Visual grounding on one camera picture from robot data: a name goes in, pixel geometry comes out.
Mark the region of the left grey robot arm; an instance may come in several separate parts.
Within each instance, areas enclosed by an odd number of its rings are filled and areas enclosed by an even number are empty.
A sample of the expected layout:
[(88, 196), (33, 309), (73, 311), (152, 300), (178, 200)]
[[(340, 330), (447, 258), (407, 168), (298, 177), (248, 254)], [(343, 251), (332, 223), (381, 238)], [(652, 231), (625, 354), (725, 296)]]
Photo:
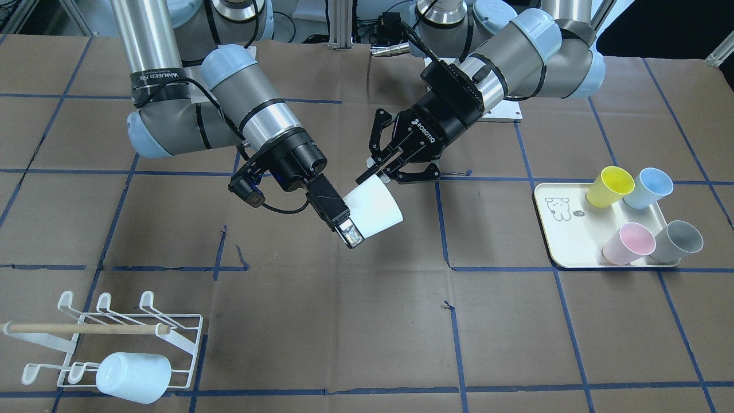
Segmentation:
[(429, 58), (428, 91), (396, 115), (377, 110), (368, 169), (401, 184), (437, 181), (443, 151), (500, 102), (587, 98), (603, 83), (590, 1), (417, 1), (401, 28), (412, 52)]

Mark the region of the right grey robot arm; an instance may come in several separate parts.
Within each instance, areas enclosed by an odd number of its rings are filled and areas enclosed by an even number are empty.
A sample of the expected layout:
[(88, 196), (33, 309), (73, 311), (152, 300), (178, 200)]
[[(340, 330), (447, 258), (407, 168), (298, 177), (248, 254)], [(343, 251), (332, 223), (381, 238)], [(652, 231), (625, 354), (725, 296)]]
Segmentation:
[(113, 1), (130, 65), (128, 136), (145, 158), (236, 146), (244, 166), (229, 190), (258, 208), (269, 173), (349, 247), (367, 236), (323, 175), (327, 157), (248, 47), (273, 32), (270, 1)]

